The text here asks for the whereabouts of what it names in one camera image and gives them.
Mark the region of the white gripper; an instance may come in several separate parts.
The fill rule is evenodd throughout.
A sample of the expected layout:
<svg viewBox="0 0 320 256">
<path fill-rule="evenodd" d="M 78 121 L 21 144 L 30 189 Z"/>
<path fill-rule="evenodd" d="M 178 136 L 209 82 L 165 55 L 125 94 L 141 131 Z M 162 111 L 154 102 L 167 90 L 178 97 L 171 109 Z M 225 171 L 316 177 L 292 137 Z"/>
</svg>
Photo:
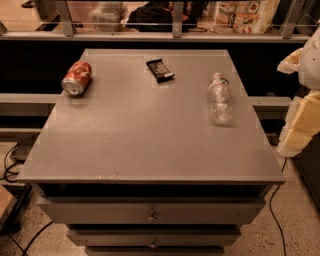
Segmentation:
<svg viewBox="0 0 320 256">
<path fill-rule="evenodd" d="M 298 72 L 299 82 L 311 89 L 303 98 L 295 96 L 289 105 L 277 146 L 283 157 L 294 157 L 320 132 L 320 29 L 305 43 L 284 58 L 279 72 Z"/>
</svg>

